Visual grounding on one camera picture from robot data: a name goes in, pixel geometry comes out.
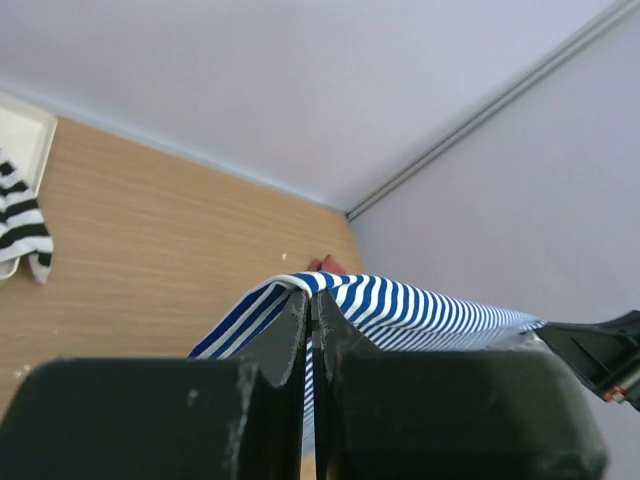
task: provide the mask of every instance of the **tray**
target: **tray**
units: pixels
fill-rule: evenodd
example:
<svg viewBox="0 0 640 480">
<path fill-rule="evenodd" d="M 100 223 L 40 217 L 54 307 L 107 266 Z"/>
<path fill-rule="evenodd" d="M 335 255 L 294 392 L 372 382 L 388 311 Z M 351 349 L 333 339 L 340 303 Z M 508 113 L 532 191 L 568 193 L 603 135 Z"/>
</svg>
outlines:
<svg viewBox="0 0 640 480">
<path fill-rule="evenodd" d="M 0 148 L 36 195 L 40 189 L 58 119 L 0 92 Z M 20 259 L 0 262 L 0 280 L 11 277 Z"/>
</svg>

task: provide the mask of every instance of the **towel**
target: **towel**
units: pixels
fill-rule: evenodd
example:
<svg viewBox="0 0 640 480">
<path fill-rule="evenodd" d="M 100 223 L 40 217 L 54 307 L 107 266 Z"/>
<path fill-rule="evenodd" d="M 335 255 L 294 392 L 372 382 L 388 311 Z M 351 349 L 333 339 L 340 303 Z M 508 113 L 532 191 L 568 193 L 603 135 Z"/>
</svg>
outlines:
<svg viewBox="0 0 640 480">
<path fill-rule="evenodd" d="M 0 149 L 0 262 L 28 255 L 38 283 L 51 271 L 53 239 L 34 192 Z"/>
<path fill-rule="evenodd" d="M 546 322 L 370 275 L 300 272 L 278 275 L 249 291 L 192 350 L 194 358 L 226 358 L 241 350 L 278 316 L 291 294 L 311 298 L 327 290 L 344 317 L 382 350 L 482 350 Z M 313 452 L 313 373 L 307 343 L 303 454 Z"/>
</svg>

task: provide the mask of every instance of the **wooden surface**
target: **wooden surface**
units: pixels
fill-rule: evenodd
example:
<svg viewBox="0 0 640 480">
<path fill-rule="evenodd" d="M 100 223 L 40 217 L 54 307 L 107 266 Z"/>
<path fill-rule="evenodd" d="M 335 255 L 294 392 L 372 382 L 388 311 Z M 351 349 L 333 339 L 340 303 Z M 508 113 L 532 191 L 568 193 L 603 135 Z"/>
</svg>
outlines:
<svg viewBox="0 0 640 480">
<path fill-rule="evenodd" d="M 182 357 L 271 275 L 327 253 L 362 271 L 343 215 L 68 120 L 40 202 L 54 265 L 0 286 L 0 411 L 25 365 Z"/>
</svg>

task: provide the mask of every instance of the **striped cloth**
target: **striped cloth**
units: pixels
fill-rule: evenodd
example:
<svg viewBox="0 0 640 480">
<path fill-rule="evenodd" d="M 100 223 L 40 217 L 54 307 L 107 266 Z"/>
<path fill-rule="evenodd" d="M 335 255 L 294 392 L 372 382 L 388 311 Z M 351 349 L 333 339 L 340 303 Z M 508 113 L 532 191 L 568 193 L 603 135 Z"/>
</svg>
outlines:
<svg viewBox="0 0 640 480">
<path fill-rule="evenodd" d="M 328 290 L 344 317 L 383 350 L 481 350 L 545 325 L 537 317 L 420 290 L 369 275 L 302 272 L 278 275 L 249 291 L 190 357 L 226 358 L 282 311 L 296 289 L 311 298 Z M 313 374 L 307 343 L 303 452 L 313 449 Z"/>
<path fill-rule="evenodd" d="M 0 262 L 23 255 L 29 255 L 36 281 L 46 282 L 51 271 L 53 239 L 35 194 L 0 150 Z"/>
</svg>

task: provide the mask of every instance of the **black stripe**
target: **black stripe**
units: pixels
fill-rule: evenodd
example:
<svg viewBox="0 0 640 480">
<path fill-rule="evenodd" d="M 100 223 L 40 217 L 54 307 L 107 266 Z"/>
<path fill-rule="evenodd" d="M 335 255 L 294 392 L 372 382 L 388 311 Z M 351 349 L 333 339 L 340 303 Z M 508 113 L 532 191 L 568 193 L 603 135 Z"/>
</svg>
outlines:
<svg viewBox="0 0 640 480">
<path fill-rule="evenodd" d="M 33 200 L 25 200 L 24 202 L 15 203 L 7 207 L 5 215 L 9 218 L 14 215 L 28 212 L 29 210 L 38 210 L 38 201 L 35 198 Z"/>
<path fill-rule="evenodd" d="M 2 175 L 3 177 L 11 175 L 15 171 L 15 168 L 13 168 L 13 165 L 11 165 L 9 162 L 0 163 L 0 175 Z"/>
<path fill-rule="evenodd" d="M 24 183 L 22 180 L 20 180 L 20 181 L 16 182 L 16 184 L 13 187 L 4 188 L 4 187 L 0 186 L 0 196 L 6 197 L 10 193 L 26 192 L 28 189 L 29 189 L 29 187 L 27 187 L 27 184 Z"/>
<path fill-rule="evenodd" d="M 43 267 L 50 267 L 52 258 L 53 255 L 51 253 L 40 253 L 38 254 L 38 263 Z"/>
<path fill-rule="evenodd" d="M 44 223 L 35 223 L 33 225 L 23 225 L 21 227 L 12 228 L 4 235 L 0 236 L 0 250 L 9 248 L 15 242 L 27 237 L 48 237 L 49 231 Z"/>
</svg>

